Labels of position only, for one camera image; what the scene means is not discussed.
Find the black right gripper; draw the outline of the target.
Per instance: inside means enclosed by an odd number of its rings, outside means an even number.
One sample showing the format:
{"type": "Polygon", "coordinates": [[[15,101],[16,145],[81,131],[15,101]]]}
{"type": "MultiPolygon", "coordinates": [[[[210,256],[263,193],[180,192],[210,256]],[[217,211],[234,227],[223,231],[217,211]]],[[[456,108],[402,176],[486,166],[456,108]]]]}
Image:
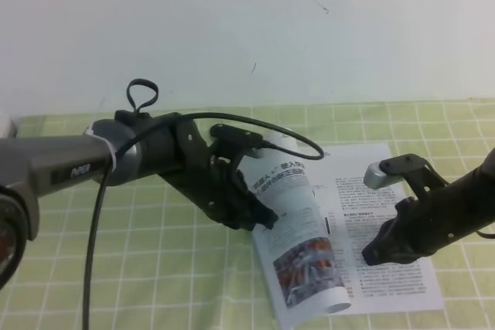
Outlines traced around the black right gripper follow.
{"type": "Polygon", "coordinates": [[[405,202],[362,250],[369,266],[410,264],[464,237],[464,191],[432,190],[405,202]]]}

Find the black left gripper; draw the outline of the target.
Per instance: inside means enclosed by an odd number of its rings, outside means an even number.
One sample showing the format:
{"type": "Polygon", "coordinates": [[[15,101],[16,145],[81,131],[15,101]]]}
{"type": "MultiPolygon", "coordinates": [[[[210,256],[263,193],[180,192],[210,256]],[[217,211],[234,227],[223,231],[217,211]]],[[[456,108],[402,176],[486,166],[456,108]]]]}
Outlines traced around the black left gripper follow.
{"type": "Polygon", "coordinates": [[[208,218],[233,230],[252,231],[259,224],[272,230],[277,214],[251,194],[244,176],[216,158],[192,120],[175,125],[177,170],[169,184],[198,206],[208,218]]]}

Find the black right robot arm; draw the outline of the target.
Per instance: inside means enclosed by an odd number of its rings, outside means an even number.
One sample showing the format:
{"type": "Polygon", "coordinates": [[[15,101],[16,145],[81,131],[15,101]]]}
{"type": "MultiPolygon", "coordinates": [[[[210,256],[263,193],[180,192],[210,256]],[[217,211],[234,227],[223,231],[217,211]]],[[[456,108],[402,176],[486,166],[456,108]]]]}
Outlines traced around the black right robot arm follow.
{"type": "Polygon", "coordinates": [[[406,154],[368,166],[364,185],[381,189],[406,182],[414,195],[399,201],[394,218],[382,224],[362,250],[369,266],[410,264],[494,222],[494,153],[454,182],[447,182],[425,159],[406,154]]]}

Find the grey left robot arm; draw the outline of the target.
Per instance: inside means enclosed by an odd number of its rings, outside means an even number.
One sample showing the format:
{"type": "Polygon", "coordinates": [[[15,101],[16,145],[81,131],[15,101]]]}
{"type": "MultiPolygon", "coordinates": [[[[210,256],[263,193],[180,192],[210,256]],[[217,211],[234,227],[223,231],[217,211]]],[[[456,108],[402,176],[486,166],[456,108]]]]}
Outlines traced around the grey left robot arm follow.
{"type": "Polygon", "coordinates": [[[90,179],[116,186],[157,175],[215,222],[234,230],[272,228],[275,212],[238,169],[249,151],[264,145],[263,137],[222,124],[208,145],[195,120],[192,114],[117,111],[81,135],[2,139],[2,283],[39,232],[39,198],[90,179]]]}

